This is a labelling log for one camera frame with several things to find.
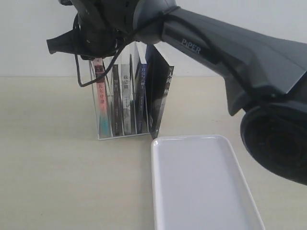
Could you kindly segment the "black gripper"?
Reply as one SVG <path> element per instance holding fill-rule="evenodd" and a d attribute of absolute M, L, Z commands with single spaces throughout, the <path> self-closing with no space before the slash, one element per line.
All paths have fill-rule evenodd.
<path fill-rule="evenodd" d="M 132 0 L 61 0 L 77 14 L 73 29 L 47 40 L 50 54 L 76 54 L 84 60 L 113 56 L 133 30 Z"/>

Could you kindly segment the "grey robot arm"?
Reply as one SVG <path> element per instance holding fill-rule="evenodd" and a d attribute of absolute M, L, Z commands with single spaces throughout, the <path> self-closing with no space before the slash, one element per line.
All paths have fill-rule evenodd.
<path fill-rule="evenodd" d="M 224 79 L 228 112 L 263 168 L 307 183 L 307 45 L 185 10 L 174 0 L 62 0 L 77 13 L 51 54 L 116 60 L 132 42 L 164 42 Z"/>

